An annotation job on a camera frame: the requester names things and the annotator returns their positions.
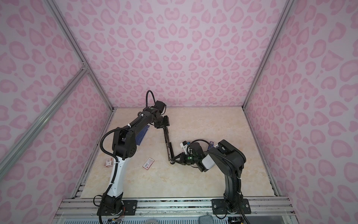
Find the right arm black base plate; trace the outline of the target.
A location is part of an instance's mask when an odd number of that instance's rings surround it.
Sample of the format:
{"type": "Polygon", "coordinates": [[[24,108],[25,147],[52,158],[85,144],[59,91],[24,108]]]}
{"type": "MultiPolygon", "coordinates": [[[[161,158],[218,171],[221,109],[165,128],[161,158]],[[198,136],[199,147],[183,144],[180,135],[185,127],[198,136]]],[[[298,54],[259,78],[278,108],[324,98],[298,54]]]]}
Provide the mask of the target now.
{"type": "Polygon", "coordinates": [[[228,200],[223,198],[212,199],[212,211],[214,215],[228,215],[228,214],[251,214],[251,207],[248,199],[243,198],[240,203],[231,205],[228,200]]]}

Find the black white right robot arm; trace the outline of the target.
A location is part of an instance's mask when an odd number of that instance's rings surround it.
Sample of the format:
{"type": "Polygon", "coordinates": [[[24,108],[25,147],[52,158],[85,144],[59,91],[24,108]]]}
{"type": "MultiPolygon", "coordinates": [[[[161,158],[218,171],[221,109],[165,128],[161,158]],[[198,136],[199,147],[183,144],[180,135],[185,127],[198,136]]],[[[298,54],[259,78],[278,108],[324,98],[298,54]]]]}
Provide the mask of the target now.
{"type": "Polygon", "coordinates": [[[215,146],[206,140],[197,139],[191,142],[184,141],[180,146],[184,152],[172,156],[170,163],[191,166],[200,172],[207,172],[214,166],[218,167],[225,177],[223,209],[228,213],[243,213],[241,174],[247,161],[243,152],[226,140],[221,140],[215,146]]]}

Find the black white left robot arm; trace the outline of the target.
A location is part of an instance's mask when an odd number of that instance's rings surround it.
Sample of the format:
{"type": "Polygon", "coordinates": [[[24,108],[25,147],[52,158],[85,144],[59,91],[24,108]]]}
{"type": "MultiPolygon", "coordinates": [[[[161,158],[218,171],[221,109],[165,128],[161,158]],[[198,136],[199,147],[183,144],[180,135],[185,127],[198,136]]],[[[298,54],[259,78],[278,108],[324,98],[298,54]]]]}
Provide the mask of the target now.
{"type": "Polygon", "coordinates": [[[169,160],[172,160],[173,149],[169,139],[168,116],[162,115],[167,106],[162,101],[156,101],[153,106],[147,106],[131,123],[124,127],[118,127],[107,132],[100,141],[100,149],[106,155],[113,157],[114,167],[109,182],[109,186],[102,194],[98,207],[97,215],[102,216],[121,216],[125,213],[125,205],[122,202],[124,193],[124,178],[129,161],[137,151],[136,137],[150,123],[156,129],[163,129],[169,160]]]}

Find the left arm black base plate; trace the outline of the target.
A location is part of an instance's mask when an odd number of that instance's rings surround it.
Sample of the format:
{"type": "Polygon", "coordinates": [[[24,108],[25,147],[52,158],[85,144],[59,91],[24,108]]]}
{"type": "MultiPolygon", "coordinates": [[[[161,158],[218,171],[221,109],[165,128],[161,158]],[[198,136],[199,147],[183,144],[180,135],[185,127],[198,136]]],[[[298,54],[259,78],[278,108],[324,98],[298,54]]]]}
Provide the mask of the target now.
{"type": "Polygon", "coordinates": [[[97,211],[98,216],[134,216],[137,209],[137,200],[117,200],[100,203],[97,211]]]}

